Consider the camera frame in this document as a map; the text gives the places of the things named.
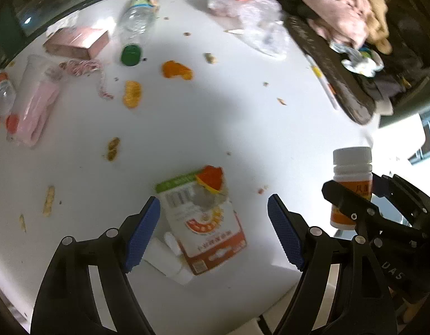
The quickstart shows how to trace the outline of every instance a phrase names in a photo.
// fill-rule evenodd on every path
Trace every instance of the white wall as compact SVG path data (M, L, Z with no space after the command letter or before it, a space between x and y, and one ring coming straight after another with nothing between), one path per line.
M413 165L412 169L416 177L412 184L430 196L430 158Z

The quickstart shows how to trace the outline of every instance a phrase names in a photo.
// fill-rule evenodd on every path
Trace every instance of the qr code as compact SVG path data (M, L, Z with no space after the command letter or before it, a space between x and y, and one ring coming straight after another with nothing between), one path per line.
M206 263L202 260L193 263L192 266L196 273L202 273L207 270Z

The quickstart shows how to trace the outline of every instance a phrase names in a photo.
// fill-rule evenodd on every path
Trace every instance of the tan cloth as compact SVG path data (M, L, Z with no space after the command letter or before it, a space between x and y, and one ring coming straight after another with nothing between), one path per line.
M367 42L376 46L383 54L390 54L392 46L387 40L388 26L385 14L388 11L384 0L367 0L372 13L367 17L368 37Z

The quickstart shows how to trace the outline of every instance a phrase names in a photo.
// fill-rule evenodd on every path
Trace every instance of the white table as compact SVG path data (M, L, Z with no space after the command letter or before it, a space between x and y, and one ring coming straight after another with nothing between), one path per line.
M111 25L127 1L87 7L78 25ZM7 142L0 127L0 285L29 319L62 237L80 241L119 227L139 212L156 183L207 164L225 170L248 247L185 287L147 263L134 268L129 280L158 335L225 334L262 313L297 282L299 272L288 263L267 216L272 193L309 225L335 232L329 225L330 204L321 193L332 177L332 151L367 145L378 118L361 127L335 111L294 42L288 58L276 61L223 32L205 11L205 0L161 0L160 16L145 48L147 61L122 66L117 39L100 53L114 101L98 97L98 73L70 78L35 148ZM46 55L44 41L45 36L38 37L8 68L16 85L27 56ZM206 52L219 63L207 64ZM160 67L167 60L193 69L194 79L163 78ZM126 80L143 87L141 104L132 111L121 101ZM115 136L121 138L120 154L108 162L102 155ZM49 185L55 185L56 195L46 218L42 207ZM265 185L269 188L259 195ZM166 228L161 218L155 235L161 237ZM92 269L93 280L96 273ZM96 297L104 325L111 326L101 290Z

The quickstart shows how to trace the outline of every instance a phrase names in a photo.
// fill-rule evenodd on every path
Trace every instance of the green bottle cap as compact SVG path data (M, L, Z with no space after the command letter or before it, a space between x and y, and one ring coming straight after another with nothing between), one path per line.
M120 61L126 66L135 66L141 61L141 57L142 49L135 44L130 44L123 48Z

